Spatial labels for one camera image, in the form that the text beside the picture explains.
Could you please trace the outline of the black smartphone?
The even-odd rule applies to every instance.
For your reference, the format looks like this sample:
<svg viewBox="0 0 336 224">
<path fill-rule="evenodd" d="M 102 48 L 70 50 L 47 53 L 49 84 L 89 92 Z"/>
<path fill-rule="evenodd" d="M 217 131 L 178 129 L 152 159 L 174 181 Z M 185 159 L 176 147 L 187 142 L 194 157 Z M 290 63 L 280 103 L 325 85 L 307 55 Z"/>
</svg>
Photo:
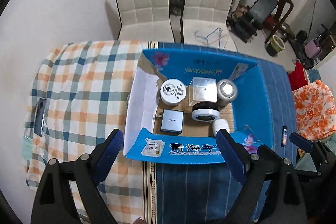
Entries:
<svg viewBox="0 0 336 224">
<path fill-rule="evenodd" d="M 42 136 L 43 134 L 46 104 L 47 104 L 46 98 L 39 98 L 36 106 L 35 121 L 34 121 L 34 133 L 37 134 L 38 136 Z"/>
</svg>

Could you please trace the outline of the red bag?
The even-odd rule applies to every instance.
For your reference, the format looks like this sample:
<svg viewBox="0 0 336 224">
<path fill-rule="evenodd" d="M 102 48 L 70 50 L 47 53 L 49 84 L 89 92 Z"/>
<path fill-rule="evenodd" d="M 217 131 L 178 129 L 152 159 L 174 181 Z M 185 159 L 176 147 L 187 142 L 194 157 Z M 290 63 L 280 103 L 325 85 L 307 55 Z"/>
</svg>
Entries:
<svg viewBox="0 0 336 224">
<path fill-rule="evenodd" d="M 294 71 L 288 73 L 288 79 L 292 91 L 304 87 L 308 84 L 305 77 L 304 67 L 299 61 L 295 62 Z"/>
</svg>

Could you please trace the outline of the silver round tin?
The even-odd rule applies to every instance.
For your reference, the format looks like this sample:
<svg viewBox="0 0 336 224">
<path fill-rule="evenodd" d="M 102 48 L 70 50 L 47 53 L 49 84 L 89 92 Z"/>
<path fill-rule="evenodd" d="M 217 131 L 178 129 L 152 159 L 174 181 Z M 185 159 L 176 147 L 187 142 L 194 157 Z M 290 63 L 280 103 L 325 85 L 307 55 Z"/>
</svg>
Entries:
<svg viewBox="0 0 336 224">
<path fill-rule="evenodd" d="M 236 100 L 238 96 L 237 86 L 228 79 L 222 79 L 217 82 L 218 104 L 226 106 Z"/>
</svg>

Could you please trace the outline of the white round printed tin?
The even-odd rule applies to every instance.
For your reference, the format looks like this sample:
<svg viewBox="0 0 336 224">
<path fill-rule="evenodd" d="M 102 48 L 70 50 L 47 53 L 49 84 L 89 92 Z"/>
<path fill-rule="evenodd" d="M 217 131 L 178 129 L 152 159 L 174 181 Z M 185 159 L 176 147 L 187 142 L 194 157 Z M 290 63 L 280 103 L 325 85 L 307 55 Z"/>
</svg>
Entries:
<svg viewBox="0 0 336 224">
<path fill-rule="evenodd" d="M 160 97 L 167 106 L 177 106 L 186 98 L 186 86 L 177 79 L 166 80 L 160 88 Z"/>
</svg>

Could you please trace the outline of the blue striped tablecloth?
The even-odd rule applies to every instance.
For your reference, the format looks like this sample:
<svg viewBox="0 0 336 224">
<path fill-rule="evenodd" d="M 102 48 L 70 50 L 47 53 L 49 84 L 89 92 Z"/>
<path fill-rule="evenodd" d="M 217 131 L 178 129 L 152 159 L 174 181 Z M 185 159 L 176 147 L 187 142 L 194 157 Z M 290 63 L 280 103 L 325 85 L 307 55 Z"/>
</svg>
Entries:
<svg viewBox="0 0 336 224">
<path fill-rule="evenodd" d="M 294 100 L 282 65 L 252 58 L 261 67 L 273 117 L 274 150 L 298 161 L 297 147 L 280 146 L 280 127 L 296 129 Z M 201 223 L 223 218 L 238 196 L 235 182 L 224 163 L 210 165 L 143 165 L 145 219 L 149 223 Z"/>
</svg>

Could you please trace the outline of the white earbuds case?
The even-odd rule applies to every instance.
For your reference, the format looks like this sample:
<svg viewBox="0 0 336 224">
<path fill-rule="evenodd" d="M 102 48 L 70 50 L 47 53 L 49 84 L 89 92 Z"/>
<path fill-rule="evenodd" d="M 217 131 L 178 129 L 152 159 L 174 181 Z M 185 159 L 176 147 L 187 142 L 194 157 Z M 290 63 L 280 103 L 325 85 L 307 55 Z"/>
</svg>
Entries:
<svg viewBox="0 0 336 224">
<path fill-rule="evenodd" d="M 230 133 L 230 127 L 225 119 L 218 119 L 212 122 L 213 135 L 216 136 L 217 132 L 220 130 L 226 130 Z"/>
</svg>

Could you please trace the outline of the pink suitcase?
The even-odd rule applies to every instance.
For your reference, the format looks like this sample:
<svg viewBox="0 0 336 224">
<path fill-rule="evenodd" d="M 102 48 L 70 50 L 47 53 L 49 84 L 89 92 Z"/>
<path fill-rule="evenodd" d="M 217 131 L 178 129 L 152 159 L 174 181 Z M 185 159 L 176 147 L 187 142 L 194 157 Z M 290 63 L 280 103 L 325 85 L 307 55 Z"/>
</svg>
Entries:
<svg viewBox="0 0 336 224">
<path fill-rule="evenodd" d="M 307 58 L 309 59 L 312 59 L 321 53 L 321 47 L 315 39 L 312 39 L 310 42 L 308 42 L 304 47 L 304 50 Z"/>
</svg>

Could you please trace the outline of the dark waste bin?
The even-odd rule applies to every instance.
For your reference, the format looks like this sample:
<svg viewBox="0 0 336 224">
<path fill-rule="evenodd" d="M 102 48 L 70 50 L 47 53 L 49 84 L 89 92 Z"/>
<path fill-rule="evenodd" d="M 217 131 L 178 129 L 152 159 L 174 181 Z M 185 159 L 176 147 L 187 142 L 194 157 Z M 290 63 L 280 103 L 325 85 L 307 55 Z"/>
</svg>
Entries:
<svg viewBox="0 0 336 224">
<path fill-rule="evenodd" d="M 275 57 L 279 52 L 285 49 L 285 43 L 280 36 L 273 35 L 269 42 L 266 43 L 265 49 L 270 56 Z"/>
</svg>

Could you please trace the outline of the brown wooden chair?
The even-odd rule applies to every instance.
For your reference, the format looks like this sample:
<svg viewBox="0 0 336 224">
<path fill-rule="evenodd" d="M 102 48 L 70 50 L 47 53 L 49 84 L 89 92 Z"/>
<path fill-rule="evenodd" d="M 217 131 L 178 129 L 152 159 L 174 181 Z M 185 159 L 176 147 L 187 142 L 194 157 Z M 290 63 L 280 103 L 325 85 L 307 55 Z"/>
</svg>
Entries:
<svg viewBox="0 0 336 224">
<path fill-rule="evenodd" d="M 282 12 L 285 8 L 285 5 L 288 4 L 289 8 L 284 16 Z M 294 4 L 291 0 L 278 0 L 277 10 L 274 15 L 270 14 L 266 20 L 263 22 L 263 27 L 270 31 L 270 34 L 267 36 L 265 43 L 268 43 L 270 38 L 278 31 L 281 25 L 285 22 L 289 14 L 292 12 Z"/>
</svg>

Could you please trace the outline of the clear acrylic cube box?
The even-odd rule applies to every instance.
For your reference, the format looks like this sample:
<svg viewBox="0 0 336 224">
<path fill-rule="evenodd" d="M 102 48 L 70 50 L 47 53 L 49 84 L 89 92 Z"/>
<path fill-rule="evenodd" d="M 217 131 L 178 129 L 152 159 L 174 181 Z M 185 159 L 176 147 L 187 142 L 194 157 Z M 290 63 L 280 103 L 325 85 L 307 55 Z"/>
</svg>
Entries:
<svg viewBox="0 0 336 224">
<path fill-rule="evenodd" d="M 218 101 L 216 79 L 193 77 L 189 84 L 189 105 L 197 103 Z"/>
</svg>

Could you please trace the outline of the white jar black lid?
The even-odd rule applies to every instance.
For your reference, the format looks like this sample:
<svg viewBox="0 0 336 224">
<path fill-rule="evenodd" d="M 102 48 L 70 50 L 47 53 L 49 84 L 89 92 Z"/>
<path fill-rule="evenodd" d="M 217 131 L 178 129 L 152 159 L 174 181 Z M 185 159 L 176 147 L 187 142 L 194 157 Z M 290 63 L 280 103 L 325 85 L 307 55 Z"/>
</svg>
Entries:
<svg viewBox="0 0 336 224">
<path fill-rule="evenodd" d="M 193 106 L 191 118 L 199 122 L 213 122 L 220 118 L 219 106 L 212 102 L 200 102 Z"/>
</svg>

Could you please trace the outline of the right white padded chair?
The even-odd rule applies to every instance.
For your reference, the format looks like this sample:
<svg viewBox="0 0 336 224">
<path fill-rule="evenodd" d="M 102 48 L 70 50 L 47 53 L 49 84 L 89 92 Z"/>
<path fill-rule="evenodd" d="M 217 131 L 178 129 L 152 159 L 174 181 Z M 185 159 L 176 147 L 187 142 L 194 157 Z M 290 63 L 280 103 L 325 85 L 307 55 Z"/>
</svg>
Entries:
<svg viewBox="0 0 336 224">
<path fill-rule="evenodd" d="M 236 52 L 237 48 L 227 27 L 227 18 L 232 0 L 185 0 L 181 15 L 181 40 L 183 44 L 202 46 L 194 38 L 196 30 L 211 30 L 222 28 L 228 35 L 224 48 Z"/>
</svg>

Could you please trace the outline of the white padded chair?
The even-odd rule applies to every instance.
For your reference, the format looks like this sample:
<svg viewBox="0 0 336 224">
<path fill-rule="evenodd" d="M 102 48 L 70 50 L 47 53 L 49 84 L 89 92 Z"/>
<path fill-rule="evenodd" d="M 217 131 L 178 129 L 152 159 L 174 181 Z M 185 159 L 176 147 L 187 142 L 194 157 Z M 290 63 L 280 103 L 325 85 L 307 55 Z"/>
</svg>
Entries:
<svg viewBox="0 0 336 224">
<path fill-rule="evenodd" d="M 116 0 L 121 29 L 119 40 L 175 42 L 169 0 Z"/>
<path fill-rule="evenodd" d="M 183 44 L 202 46 L 194 38 L 196 30 L 211 30 L 222 28 L 228 35 L 224 48 L 236 52 L 237 48 L 227 27 L 227 18 L 232 0 L 185 0 L 181 15 L 181 40 Z"/>
</svg>

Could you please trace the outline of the left white padded chair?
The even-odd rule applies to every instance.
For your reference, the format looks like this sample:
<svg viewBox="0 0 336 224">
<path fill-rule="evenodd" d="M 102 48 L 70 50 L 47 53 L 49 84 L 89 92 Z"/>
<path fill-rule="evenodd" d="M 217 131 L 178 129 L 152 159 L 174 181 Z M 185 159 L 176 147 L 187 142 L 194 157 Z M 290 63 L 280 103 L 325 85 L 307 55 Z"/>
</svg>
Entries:
<svg viewBox="0 0 336 224">
<path fill-rule="evenodd" d="M 175 42 L 169 0 L 116 0 L 121 29 L 119 40 Z"/>
</svg>

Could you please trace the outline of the black weight bench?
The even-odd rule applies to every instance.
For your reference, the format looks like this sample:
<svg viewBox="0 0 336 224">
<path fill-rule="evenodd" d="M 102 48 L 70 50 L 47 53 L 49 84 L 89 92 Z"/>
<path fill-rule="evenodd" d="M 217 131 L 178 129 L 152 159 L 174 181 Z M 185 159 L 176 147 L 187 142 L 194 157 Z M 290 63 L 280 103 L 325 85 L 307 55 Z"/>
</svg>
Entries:
<svg viewBox="0 0 336 224">
<path fill-rule="evenodd" d="M 257 0 L 242 16 L 234 18 L 234 13 L 227 19 L 230 30 L 244 43 L 263 28 L 263 22 L 277 7 L 278 0 Z"/>
</svg>

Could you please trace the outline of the orange floral cushion chair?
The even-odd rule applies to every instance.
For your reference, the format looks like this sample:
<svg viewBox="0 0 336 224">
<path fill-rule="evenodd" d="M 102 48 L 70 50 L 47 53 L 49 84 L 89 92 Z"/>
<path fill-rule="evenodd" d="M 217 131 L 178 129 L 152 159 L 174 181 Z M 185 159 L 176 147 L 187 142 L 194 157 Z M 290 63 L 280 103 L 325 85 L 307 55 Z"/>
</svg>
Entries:
<svg viewBox="0 0 336 224">
<path fill-rule="evenodd" d="M 321 140 L 335 133 L 335 102 L 326 84 L 316 80 L 292 94 L 298 134 L 308 140 Z"/>
</svg>

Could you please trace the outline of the blue cardboard box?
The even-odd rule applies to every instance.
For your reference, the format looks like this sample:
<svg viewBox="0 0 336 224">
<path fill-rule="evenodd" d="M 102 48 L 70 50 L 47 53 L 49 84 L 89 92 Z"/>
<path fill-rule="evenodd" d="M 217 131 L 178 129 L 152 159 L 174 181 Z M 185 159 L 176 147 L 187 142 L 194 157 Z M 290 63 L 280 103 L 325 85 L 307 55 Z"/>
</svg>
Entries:
<svg viewBox="0 0 336 224">
<path fill-rule="evenodd" d="M 254 153 L 274 144 L 261 65 L 229 53 L 144 50 L 131 87 L 123 154 L 166 164 L 223 162 L 217 131 Z"/>
</svg>

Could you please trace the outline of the white power adapter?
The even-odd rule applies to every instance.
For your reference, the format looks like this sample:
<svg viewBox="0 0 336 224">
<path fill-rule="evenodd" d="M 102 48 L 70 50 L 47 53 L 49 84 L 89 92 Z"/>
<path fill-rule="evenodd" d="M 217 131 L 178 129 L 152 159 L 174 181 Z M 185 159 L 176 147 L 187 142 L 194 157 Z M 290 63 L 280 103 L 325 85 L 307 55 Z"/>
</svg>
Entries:
<svg viewBox="0 0 336 224">
<path fill-rule="evenodd" d="M 183 130 L 185 114 L 179 110 L 163 109 L 163 112 L 156 115 L 161 120 L 160 132 L 179 135 Z"/>
</svg>

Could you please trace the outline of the plaid checkered cloth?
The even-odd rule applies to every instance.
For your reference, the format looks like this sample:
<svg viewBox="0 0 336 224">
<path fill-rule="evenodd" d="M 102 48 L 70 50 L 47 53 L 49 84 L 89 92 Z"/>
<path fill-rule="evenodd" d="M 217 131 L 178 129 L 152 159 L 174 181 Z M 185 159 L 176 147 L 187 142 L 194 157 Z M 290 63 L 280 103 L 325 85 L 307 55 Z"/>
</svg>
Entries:
<svg viewBox="0 0 336 224">
<path fill-rule="evenodd" d="M 76 160 L 104 142 L 113 129 L 124 130 L 139 57 L 152 47 L 134 40 L 82 42 L 66 44 L 46 57 L 32 85 L 23 132 L 22 156 L 31 190 L 37 189 L 49 159 Z M 47 99 L 42 136 L 34 133 L 39 98 Z M 147 221 L 143 165 L 119 154 L 98 186 L 119 223 Z"/>
</svg>

